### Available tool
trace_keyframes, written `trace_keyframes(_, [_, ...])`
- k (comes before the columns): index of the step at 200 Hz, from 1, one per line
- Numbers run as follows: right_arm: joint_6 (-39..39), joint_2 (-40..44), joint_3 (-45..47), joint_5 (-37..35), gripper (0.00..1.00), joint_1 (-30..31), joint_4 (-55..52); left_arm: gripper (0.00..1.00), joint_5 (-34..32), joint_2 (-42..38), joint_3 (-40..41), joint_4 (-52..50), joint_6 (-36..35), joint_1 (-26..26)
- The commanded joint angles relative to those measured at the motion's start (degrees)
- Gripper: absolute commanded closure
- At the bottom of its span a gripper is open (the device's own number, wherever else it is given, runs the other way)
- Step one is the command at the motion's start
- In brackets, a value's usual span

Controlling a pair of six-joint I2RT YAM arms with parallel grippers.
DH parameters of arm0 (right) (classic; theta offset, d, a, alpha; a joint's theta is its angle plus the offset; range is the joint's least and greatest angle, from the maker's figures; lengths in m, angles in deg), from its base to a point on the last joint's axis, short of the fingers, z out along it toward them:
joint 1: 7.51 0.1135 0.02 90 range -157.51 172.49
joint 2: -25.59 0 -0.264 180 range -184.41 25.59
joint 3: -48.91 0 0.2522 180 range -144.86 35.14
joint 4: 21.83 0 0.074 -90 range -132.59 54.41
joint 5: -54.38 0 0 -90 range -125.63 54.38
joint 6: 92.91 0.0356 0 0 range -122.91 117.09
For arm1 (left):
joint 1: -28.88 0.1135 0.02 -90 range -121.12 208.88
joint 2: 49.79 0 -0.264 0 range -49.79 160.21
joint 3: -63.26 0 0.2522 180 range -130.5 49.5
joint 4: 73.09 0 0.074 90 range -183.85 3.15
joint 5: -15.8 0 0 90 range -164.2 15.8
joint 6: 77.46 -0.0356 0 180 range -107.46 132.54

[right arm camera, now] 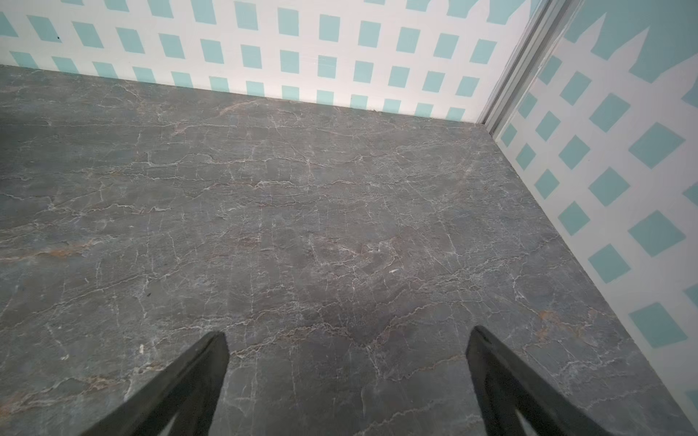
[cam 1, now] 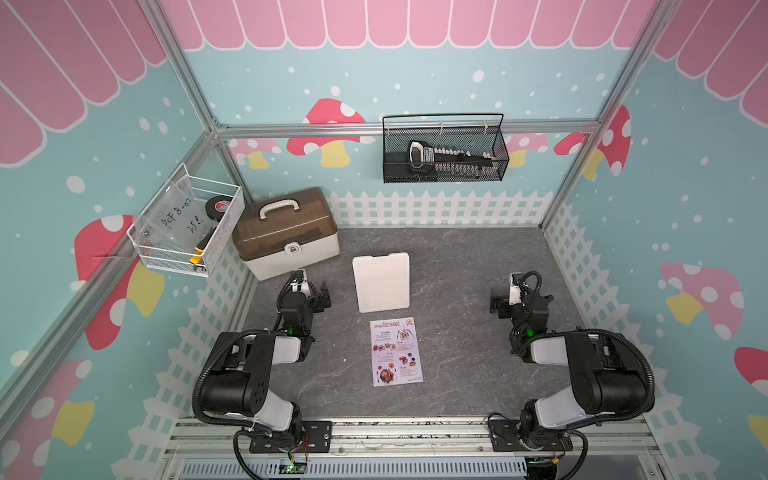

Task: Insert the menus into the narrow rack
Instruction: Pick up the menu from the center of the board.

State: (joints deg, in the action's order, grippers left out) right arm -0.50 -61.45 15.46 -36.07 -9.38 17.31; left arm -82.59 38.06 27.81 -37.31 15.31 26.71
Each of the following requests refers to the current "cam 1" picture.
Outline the restaurant special menu sheet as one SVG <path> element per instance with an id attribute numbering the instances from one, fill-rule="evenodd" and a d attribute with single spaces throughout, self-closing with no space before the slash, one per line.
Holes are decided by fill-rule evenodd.
<path id="1" fill-rule="evenodd" d="M 413 317 L 372 321 L 370 352 L 374 387 L 424 381 Z"/>

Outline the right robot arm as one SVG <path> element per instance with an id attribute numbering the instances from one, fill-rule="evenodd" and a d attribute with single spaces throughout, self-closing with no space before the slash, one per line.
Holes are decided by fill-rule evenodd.
<path id="1" fill-rule="evenodd" d="M 528 401 L 516 420 L 491 424 L 490 434 L 509 447 L 566 450 L 573 430 L 633 420 L 653 409 L 656 380 L 646 356 L 624 335 L 597 328 L 548 328 L 554 297 L 540 293 L 542 275 L 514 272 L 506 294 L 493 295 L 489 311 L 511 321 L 511 354 L 527 364 L 568 369 L 569 384 Z"/>

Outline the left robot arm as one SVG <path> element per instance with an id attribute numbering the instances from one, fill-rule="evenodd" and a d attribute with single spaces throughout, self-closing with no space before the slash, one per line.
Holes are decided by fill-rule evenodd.
<path id="1" fill-rule="evenodd" d="M 220 334 L 192 391 L 199 421 L 234 426 L 254 445 L 286 454 L 311 445 L 300 407 L 270 389 L 272 368 L 304 362 L 315 342 L 314 315 L 331 307 L 326 286 L 316 287 L 303 269 L 294 270 L 276 299 L 271 329 Z"/>

